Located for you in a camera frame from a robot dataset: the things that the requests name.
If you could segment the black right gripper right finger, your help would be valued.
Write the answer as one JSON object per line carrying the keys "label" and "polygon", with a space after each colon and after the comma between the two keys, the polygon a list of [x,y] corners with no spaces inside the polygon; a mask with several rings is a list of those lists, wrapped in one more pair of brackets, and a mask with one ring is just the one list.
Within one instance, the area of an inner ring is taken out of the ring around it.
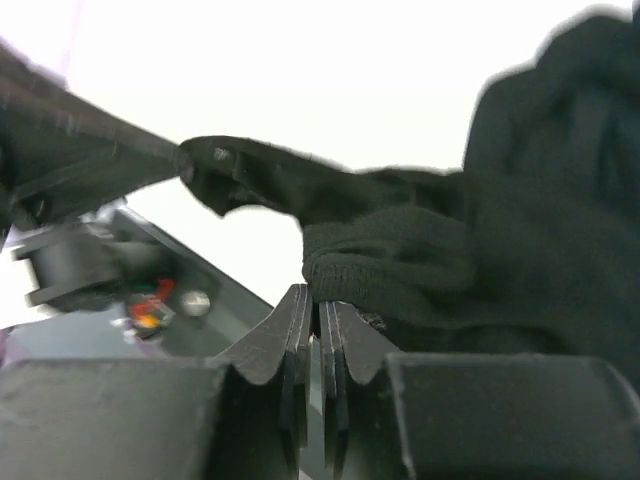
{"label": "black right gripper right finger", "polygon": [[381,440],[375,376],[399,348],[352,305],[319,305],[325,466],[333,473],[367,473]]}

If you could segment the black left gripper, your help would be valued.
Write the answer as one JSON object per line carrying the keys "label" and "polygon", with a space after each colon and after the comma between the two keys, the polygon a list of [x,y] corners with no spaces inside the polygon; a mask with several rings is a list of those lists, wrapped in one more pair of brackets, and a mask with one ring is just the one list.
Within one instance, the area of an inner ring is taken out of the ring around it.
{"label": "black left gripper", "polygon": [[1,227],[30,230],[180,173],[180,149],[1,47]]}

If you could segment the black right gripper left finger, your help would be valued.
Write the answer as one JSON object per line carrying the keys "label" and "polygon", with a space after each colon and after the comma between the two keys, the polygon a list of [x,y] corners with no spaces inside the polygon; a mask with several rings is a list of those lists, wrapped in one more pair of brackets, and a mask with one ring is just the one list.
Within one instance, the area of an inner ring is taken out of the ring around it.
{"label": "black right gripper left finger", "polygon": [[271,418],[295,445],[308,441],[312,310],[308,288],[294,284],[266,318],[212,358],[213,364],[227,366],[253,387],[282,381]]}

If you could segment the black tank top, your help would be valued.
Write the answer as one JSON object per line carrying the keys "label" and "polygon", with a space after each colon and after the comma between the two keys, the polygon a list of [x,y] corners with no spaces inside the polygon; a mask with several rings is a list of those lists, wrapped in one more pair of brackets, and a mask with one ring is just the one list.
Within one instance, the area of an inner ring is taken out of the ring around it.
{"label": "black tank top", "polygon": [[405,350],[585,355],[639,380],[639,21],[595,12],[480,98],[464,167],[351,173],[196,137],[188,188],[295,217],[316,301]]}

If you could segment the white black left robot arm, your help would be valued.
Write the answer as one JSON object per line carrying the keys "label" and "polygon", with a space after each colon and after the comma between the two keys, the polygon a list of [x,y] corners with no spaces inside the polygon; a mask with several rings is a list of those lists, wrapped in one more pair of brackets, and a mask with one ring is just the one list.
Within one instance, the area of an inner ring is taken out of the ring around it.
{"label": "white black left robot arm", "polygon": [[74,96],[2,46],[1,235],[35,233],[14,253],[36,275],[32,305],[99,310],[168,272],[157,243],[103,234],[79,218],[184,165],[175,144]]}

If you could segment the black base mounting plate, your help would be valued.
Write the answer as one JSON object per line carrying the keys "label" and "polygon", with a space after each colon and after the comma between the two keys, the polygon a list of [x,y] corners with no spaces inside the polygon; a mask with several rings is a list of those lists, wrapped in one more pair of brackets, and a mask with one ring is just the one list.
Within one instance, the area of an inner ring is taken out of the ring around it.
{"label": "black base mounting plate", "polygon": [[13,259],[43,319],[1,332],[1,362],[215,356],[272,310],[127,207],[33,233]]}

